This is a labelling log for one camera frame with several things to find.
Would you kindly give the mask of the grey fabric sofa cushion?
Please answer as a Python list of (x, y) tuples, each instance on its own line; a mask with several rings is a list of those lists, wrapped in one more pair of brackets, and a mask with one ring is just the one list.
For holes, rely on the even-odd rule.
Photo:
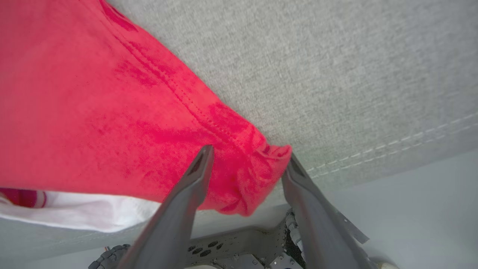
[[(403, 267), (478, 268), (478, 0), (106, 0), (180, 59)], [(275, 226), (202, 209), (192, 237)], [(132, 243), (0, 219), (0, 268)]]

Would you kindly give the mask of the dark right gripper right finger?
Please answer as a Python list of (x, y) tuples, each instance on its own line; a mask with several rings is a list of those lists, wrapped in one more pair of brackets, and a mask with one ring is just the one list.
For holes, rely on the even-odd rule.
[(295, 155), (282, 175), (282, 187), (295, 214), (307, 269), (378, 269)]

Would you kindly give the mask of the red and white t-shirt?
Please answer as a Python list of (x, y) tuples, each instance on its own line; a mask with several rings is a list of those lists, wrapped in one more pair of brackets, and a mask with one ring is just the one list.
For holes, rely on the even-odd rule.
[(131, 228), (204, 145), (214, 166), (200, 208), (242, 216), (292, 153), (106, 0), (0, 0), (0, 219)]

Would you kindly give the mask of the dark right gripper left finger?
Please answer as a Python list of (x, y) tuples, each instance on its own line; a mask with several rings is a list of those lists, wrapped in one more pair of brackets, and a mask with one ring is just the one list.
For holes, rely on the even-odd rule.
[(117, 269), (185, 269), (196, 210), (203, 203), (214, 148), (203, 146)]

